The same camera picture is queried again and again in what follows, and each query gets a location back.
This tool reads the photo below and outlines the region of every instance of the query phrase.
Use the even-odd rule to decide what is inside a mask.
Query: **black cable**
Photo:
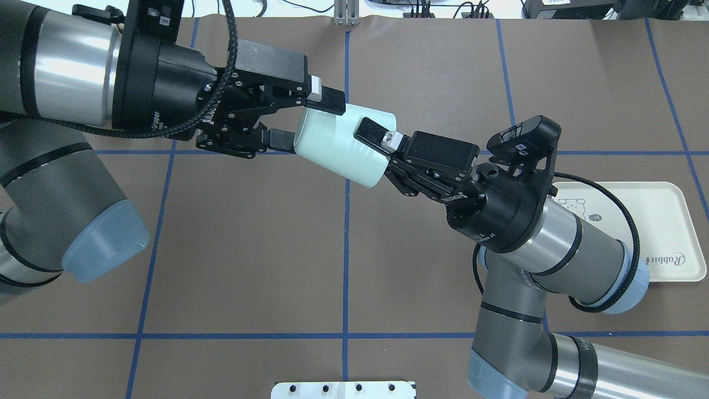
[[[525,17],[525,19],[529,19],[530,15],[527,12],[527,9],[525,8],[525,2],[524,0],[520,0],[520,3],[522,3],[522,15]]]
[[[261,0],[261,12],[256,15],[256,18],[262,17],[266,13],[266,9],[268,8],[268,0]]]
[[[458,9],[455,10],[455,13],[453,14],[453,18],[457,17],[457,16],[458,16],[458,12],[460,11],[460,9],[462,9],[463,7],[465,7],[467,4],[470,5],[470,14],[472,15],[473,12],[474,12],[475,4],[473,4],[472,1],[466,1],[466,2],[464,2],[463,4],[461,4],[461,5],[458,6]]]
[[[478,255],[480,254],[480,248],[480,244],[475,244],[475,249],[473,250],[473,276],[475,277],[475,284],[477,284],[478,290],[480,290],[480,295],[482,295],[485,289],[483,288],[483,283],[480,281],[480,275],[478,274]]]
[[[284,3],[288,3],[288,4],[291,4],[291,5],[293,5],[293,6],[301,7],[302,9],[308,9],[308,10],[311,10],[311,11],[315,11],[316,13],[326,13],[326,12],[328,12],[329,10],[333,9],[333,7],[335,7],[335,5],[333,4],[332,6],[329,6],[329,7],[327,7],[326,9],[324,9],[324,10],[321,11],[321,10],[312,9],[312,8],[310,8],[310,7],[308,7],[308,6],[304,6],[303,4],[291,3],[291,2],[288,1],[288,0],[282,0],[282,1],[283,1]]]
[[[589,185],[595,188],[596,190],[602,192],[606,197],[613,201],[613,203],[615,204],[615,206],[618,207],[618,209],[620,209],[620,211],[623,213],[623,216],[625,217],[625,220],[627,221],[628,227],[630,227],[630,235],[632,236],[632,258],[630,260],[630,269],[628,270],[627,275],[625,275],[625,279],[620,284],[620,287],[618,287],[618,290],[615,291],[615,293],[611,295],[610,298],[605,301],[605,303],[598,307],[583,306],[582,304],[578,303],[574,298],[569,297],[569,301],[571,302],[571,304],[578,310],[583,310],[584,312],[588,313],[602,312],[616,304],[616,302],[623,296],[623,294],[625,294],[625,291],[627,291],[628,287],[630,287],[630,283],[632,283],[633,279],[635,278],[637,264],[640,261],[640,235],[637,232],[637,227],[635,226],[635,222],[632,219],[630,211],[628,211],[625,205],[604,186],[599,185],[597,182],[593,182],[583,177],[570,175],[568,173],[555,172],[554,176],[560,177],[562,179],[575,180],[585,185]]]
[[[212,97],[207,101],[206,104],[202,107],[202,109],[199,110],[197,114],[195,114],[193,117],[190,119],[187,119],[185,122],[173,126],[168,129],[162,129],[159,131],[117,131],[117,130],[111,130],[111,129],[100,129],[97,127],[93,126],[87,126],[84,124],[76,124],[74,122],[66,122],[66,121],[59,121],[57,119],[49,119],[49,118],[34,118],[34,119],[40,119],[42,121],[46,122],[52,122],[54,124],[64,126],[67,128],[75,129],[78,131],[83,131],[84,133],[89,133],[89,134],[96,134],[98,136],[108,136],[108,137],[119,137],[119,138],[154,138],[154,137],[165,137],[165,136],[170,136],[172,134],[179,133],[181,131],[185,131],[187,129],[195,127],[197,124],[199,124],[202,119],[212,110],[214,107],[217,105],[217,103],[221,100],[221,95],[224,92],[224,87],[226,87],[226,84],[229,80],[229,77],[234,73],[234,69],[236,68],[236,57],[239,52],[239,40],[238,40],[238,33],[236,31],[236,19],[234,18],[234,10],[231,7],[231,2],[230,0],[223,0],[224,2],[224,12],[226,13],[226,24],[227,28],[229,30],[229,55],[227,57],[227,62],[226,62],[226,67],[224,68],[223,75],[221,79],[219,79],[219,83],[217,84],[216,89],[214,90],[214,94]]]

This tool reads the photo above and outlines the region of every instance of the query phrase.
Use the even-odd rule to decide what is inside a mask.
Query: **silver arm segment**
[[[709,376],[545,332],[541,320],[547,293],[536,277],[506,254],[484,251],[481,258],[489,273],[468,382],[485,398],[521,399],[531,390],[573,399],[687,399],[709,392]],[[604,259],[576,261],[585,265],[587,276],[607,266]],[[565,286],[564,276],[554,274],[547,279]]]

